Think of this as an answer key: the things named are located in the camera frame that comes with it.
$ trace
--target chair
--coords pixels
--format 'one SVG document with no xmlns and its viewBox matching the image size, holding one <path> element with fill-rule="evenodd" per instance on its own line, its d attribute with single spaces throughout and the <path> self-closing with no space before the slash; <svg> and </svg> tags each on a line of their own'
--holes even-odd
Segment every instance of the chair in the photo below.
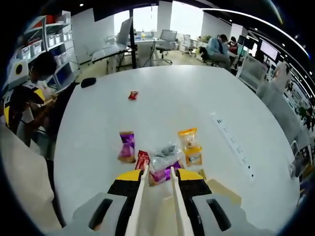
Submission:
<svg viewBox="0 0 315 236">
<path fill-rule="evenodd" d="M 267 71 L 268 68 L 264 64 L 252 56 L 246 55 L 236 77 L 252 90 L 257 91 L 260 83 L 264 81 Z"/>
<path fill-rule="evenodd" d="M 156 49 L 162 53 L 161 61 L 168 64 L 173 64 L 172 60 L 164 58 L 164 52 L 174 50 L 177 31 L 163 29 L 159 40 L 157 41 Z"/>
<path fill-rule="evenodd" d="M 192 51 L 195 49 L 192 40 L 190 39 L 190 35 L 189 34 L 184 34 L 184 41 L 183 41 L 183 45 L 182 47 L 184 48 L 182 51 L 182 53 L 188 53 L 190 56 L 192 55 Z"/>
</svg>

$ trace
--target power strip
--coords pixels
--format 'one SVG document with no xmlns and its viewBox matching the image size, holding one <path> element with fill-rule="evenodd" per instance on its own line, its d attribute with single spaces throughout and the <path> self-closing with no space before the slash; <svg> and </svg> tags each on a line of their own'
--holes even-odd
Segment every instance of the power strip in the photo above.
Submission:
<svg viewBox="0 0 315 236">
<path fill-rule="evenodd" d="M 223 119 L 219 118 L 216 113 L 211 114 L 211 119 L 213 123 L 218 127 L 221 134 L 223 134 L 223 137 L 226 139 L 232 151 L 235 153 L 250 181 L 254 181 L 256 174 L 254 173 L 252 165 L 249 164 L 242 147 L 238 144 L 236 137 L 231 133 L 229 128 L 224 123 Z"/>
</svg>

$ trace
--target blue shirt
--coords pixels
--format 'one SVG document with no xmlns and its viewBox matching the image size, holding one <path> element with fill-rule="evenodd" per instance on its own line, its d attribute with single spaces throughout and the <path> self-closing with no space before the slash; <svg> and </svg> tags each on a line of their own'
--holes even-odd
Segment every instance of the blue shirt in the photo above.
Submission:
<svg viewBox="0 0 315 236">
<path fill-rule="evenodd" d="M 219 47 L 220 45 L 219 45 L 218 38 L 210 38 L 208 45 L 206 47 L 208 55 L 212 56 L 214 53 L 220 53 Z M 222 43 L 222 52 L 223 52 L 222 54 L 228 56 L 227 50 L 228 50 L 227 45 Z"/>
</svg>

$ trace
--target wall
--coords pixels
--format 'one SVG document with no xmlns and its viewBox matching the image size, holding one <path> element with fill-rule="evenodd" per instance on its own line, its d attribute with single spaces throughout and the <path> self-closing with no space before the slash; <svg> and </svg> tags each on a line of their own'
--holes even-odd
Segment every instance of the wall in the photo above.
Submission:
<svg viewBox="0 0 315 236">
<path fill-rule="evenodd" d="M 104 39 L 114 35 L 114 16 L 94 22 L 93 9 L 72 16 L 71 21 L 79 63 L 90 60 L 94 52 L 104 47 Z"/>
<path fill-rule="evenodd" d="M 169 30 L 171 25 L 172 3 L 160 1 L 157 9 L 157 37 L 162 30 Z"/>
<path fill-rule="evenodd" d="M 218 34 L 225 34 L 229 38 L 230 32 L 231 25 L 208 13 L 203 13 L 201 36 L 210 35 L 211 37 L 215 37 Z"/>
</svg>

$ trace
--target red snack package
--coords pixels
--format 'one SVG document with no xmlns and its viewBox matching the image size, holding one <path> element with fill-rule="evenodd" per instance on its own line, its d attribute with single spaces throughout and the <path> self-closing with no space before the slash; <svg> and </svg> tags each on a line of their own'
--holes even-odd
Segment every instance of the red snack package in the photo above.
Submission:
<svg viewBox="0 0 315 236">
<path fill-rule="evenodd" d="M 144 170 L 146 165 L 148 165 L 149 163 L 150 163 L 150 157 L 149 157 L 148 153 L 146 151 L 139 150 L 138 161 L 137 161 L 135 170 L 137 170 L 137 169 Z"/>
<path fill-rule="evenodd" d="M 130 92 L 130 95 L 128 97 L 129 100 L 136 100 L 137 99 L 137 95 L 138 95 L 138 92 L 136 91 L 131 91 Z"/>
</svg>

